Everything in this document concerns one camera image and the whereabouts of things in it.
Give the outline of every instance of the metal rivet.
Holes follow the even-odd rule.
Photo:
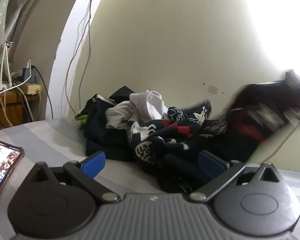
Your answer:
[[[194,201],[203,201],[207,198],[207,196],[201,192],[192,192],[190,194],[190,198]]]
[[[106,201],[116,201],[118,197],[119,196],[113,192],[107,192],[102,195],[102,198]]]

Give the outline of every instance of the striped bedsheet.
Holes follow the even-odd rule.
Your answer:
[[[85,159],[86,140],[76,128],[73,117],[32,122],[0,131],[0,140],[23,147],[25,157],[11,175],[0,196],[0,240],[15,235],[7,217],[7,206],[34,163],[62,166],[69,160]],[[300,173],[280,171],[300,201]],[[106,167],[95,178],[117,192],[161,193],[155,178],[142,172],[134,163],[107,160]],[[300,239],[300,221],[294,234]]]

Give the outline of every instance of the phone case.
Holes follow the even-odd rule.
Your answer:
[[[12,172],[14,171],[15,167],[19,164],[21,159],[24,157],[24,149],[21,148],[21,147],[14,146],[14,145],[9,144],[9,143],[5,143],[3,141],[0,141],[0,143],[4,144],[4,146],[13,147],[13,148],[17,149],[18,151],[20,151],[20,155],[16,158],[15,162],[11,165],[9,171],[4,176],[2,182],[0,183],[0,194],[1,194],[6,182],[8,181],[8,179],[11,176]]]

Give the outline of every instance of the white cloth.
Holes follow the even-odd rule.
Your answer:
[[[129,99],[106,111],[107,128],[126,129],[129,120],[149,122],[162,119],[168,111],[162,95],[156,91],[133,93]]]

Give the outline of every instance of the charger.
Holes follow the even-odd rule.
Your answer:
[[[22,76],[20,82],[24,82],[29,78],[30,76],[30,71],[32,72],[31,78],[27,81],[27,83],[35,83],[35,76],[37,74],[37,70],[35,66],[31,65],[31,70],[29,68],[23,68],[22,70]]]

